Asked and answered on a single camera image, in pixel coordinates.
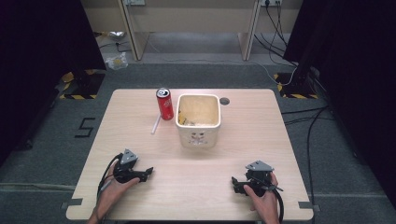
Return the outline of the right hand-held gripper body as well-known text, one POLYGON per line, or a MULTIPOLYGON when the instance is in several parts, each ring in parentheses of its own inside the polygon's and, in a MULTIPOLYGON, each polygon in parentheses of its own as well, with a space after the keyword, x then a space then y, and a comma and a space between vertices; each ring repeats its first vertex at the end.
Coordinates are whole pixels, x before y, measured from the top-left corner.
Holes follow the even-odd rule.
POLYGON ((247 185, 254 191, 254 193, 261 197, 269 190, 275 187, 272 184, 271 173, 274 168, 263 161, 254 161, 246 166, 247 185))

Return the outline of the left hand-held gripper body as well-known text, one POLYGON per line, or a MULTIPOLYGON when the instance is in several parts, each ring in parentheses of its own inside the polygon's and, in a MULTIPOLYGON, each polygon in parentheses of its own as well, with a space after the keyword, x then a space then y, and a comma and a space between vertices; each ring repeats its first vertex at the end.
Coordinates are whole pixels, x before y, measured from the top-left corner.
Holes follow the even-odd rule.
POLYGON ((134 171, 137 159, 138 157, 130 149, 124 150, 113 170, 113 175, 118 182, 126 183, 139 177, 139 174, 134 171))

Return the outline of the white drinking straw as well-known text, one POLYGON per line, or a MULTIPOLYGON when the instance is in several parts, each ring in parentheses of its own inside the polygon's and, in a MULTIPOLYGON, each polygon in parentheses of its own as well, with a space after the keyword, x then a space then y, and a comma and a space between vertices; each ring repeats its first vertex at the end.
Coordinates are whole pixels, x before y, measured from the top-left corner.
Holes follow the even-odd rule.
POLYGON ((152 130, 151 130, 151 134, 155 134, 155 133, 156 133, 156 130, 157 130, 157 128, 158 128, 158 125, 159 125, 159 123, 160 123, 160 120, 161 120, 161 114, 159 114, 159 115, 157 116, 157 118, 156 118, 156 120, 155 120, 155 122, 154 122, 154 124, 153 124, 152 130))

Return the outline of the cream square bin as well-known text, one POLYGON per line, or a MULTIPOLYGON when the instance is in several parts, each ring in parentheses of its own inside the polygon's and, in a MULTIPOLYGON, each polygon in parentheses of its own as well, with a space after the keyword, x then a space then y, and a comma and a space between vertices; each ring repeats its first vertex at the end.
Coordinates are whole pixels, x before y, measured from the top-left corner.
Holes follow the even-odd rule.
POLYGON ((181 94, 178 97, 176 126, 183 147, 214 147, 220 124, 221 111, 217 95, 181 94))

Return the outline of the red soda can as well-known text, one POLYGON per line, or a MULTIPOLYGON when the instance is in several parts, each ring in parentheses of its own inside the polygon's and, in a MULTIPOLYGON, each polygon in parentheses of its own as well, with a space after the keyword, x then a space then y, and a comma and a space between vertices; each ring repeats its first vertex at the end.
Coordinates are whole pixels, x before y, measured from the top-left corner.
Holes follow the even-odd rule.
POLYGON ((164 120, 170 120, 174 117, 174 110, 171 98, 171 92, 166 88, 159 88, 156 91, 158 106, 161 117, 164 120))

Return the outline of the person's right hand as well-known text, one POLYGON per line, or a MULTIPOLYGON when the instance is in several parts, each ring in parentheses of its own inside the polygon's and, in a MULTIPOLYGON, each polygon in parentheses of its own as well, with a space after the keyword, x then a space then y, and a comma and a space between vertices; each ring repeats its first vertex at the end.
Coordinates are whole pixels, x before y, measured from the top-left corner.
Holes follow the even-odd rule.
POLYGON ((252 200, 252 211, 257 211, 259 216, 267 223, 270 219, 278 221, 277 197, 272 191, 266 191, 263 196, 259 197, 248 185, 244 186, 244 190, 252 200))

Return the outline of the person's left hand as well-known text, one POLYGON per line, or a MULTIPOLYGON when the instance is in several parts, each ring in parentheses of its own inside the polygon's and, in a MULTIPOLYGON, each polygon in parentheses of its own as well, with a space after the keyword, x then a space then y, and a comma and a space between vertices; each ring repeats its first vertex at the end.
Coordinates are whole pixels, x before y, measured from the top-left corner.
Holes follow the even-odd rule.
POLYGON ((121 196, 132 186, 139 183, 138 177, 131 179, 126 183, 119 183, 113 176, 115 164, 109 168, 106 176, 105 189, 100 193, 100 197, 96 203, 94 216, 103 218, 111 208, 117 203, 121 196))

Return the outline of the grey tape strip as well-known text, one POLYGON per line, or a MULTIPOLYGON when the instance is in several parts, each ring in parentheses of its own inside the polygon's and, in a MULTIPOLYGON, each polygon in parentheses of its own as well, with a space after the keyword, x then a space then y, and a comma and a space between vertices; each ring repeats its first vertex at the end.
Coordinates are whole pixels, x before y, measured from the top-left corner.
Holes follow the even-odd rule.
POLYGON ((300 209, 312 209, 314 212, 320 212, 320 206, 318 204, 312 204, 311 202, 298 202, 300 209))
POLYGON ((67 209, 69 206, 75 206, 75 205, 81 205, 82 204, 83 199, 82 198, 78 198, 78 199, 70 199, 67 202, 63 202, 61 204, 61 208, 63 210, 67 209))

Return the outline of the black stand base hazard tape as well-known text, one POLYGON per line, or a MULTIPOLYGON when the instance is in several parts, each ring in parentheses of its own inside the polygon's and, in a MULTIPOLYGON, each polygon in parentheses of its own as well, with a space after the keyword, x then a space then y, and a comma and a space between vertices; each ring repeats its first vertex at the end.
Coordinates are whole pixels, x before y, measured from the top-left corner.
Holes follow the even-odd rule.
POLYGON ((105 75, 94 70, 85 70, 81 76, 69 72, 62 76, 64 89, 61 99, 90 100, 95 99, 102 85, 105 75))
POLYGON ((297 77, 293 73, 277 73, 274 75, 277 89, 283 98, 317 99, 313 87, 307 79, 297 77))

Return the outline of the clear plastic bag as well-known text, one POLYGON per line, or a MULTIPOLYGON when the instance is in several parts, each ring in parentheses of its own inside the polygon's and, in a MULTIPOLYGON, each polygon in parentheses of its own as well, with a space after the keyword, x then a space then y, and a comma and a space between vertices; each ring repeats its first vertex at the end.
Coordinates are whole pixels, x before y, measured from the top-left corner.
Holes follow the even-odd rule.
POLYGON ((120 70, 120 69, 126 68, 128 66, 126 54, 124 52, 122 52, 118 56, 107 58, 105 60, 105 63, 107 64, 107 66, 110 69, 113 69, 113 70, 120 70))

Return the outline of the black curtain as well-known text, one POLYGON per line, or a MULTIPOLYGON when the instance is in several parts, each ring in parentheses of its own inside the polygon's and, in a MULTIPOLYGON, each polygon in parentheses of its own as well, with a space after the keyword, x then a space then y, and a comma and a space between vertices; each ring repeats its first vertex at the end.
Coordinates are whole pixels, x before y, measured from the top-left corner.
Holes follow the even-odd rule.
POLYGON ((303 0, 284 58, 319 70, 349 141, 396 209, 396 0, 303 0))
POLYGON ((0 166, 61 76, 105 68, 81 0, 0 0, 0 166))

